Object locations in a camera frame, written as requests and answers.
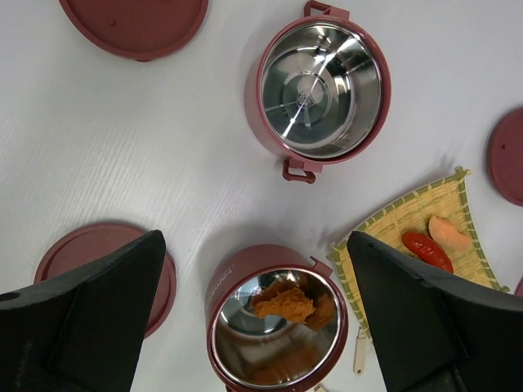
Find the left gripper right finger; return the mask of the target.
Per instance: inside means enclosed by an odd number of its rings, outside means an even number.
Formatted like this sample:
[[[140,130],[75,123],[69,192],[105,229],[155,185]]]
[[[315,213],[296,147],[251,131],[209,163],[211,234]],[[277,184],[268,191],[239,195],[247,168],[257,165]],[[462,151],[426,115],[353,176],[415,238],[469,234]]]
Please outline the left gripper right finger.
[[[389,391],[520,391],[522,299],[407,256],[347,240]]]

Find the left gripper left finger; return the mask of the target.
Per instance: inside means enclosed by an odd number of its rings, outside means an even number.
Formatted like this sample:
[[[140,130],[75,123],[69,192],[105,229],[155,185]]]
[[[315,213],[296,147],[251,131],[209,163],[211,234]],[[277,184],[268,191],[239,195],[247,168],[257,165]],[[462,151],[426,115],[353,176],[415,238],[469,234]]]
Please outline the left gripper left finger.
[[[129,391],[165,257],[159,230],[1,295],[3,391]]]

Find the red sausage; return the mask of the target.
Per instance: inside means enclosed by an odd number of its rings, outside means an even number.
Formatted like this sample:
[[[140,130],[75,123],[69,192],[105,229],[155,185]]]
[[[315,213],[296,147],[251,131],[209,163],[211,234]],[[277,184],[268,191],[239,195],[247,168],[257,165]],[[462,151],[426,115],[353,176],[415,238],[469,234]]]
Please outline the red sausage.
[[[454,272],[450,258],[430,237],[425,234],[408,232],[402,235],[401,240],[404,246],[420,260],[451,274]]]

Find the salmon slice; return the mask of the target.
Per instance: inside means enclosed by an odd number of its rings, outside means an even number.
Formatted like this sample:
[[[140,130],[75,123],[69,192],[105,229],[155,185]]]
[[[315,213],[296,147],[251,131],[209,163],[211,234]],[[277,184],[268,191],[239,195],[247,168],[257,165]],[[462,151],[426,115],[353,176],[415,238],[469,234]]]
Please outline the salmon slice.
[[[443,247],[455,251],[466,251],[472,244],[471,239],[458,231],[450,221],[438,216],[432,216],[428,222],[428,231],[432,239]]]

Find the fried chicken piece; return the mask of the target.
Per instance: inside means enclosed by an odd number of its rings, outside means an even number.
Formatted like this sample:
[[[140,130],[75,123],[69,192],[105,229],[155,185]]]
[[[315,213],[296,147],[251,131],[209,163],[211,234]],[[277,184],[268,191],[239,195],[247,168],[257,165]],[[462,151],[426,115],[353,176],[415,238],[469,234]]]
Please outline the fried chicken piece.
[[[287,284],[267,288],[250,306],[259,319],[278,316],[291,323],[304,323],[315,312],[314,301],[300,287]]]

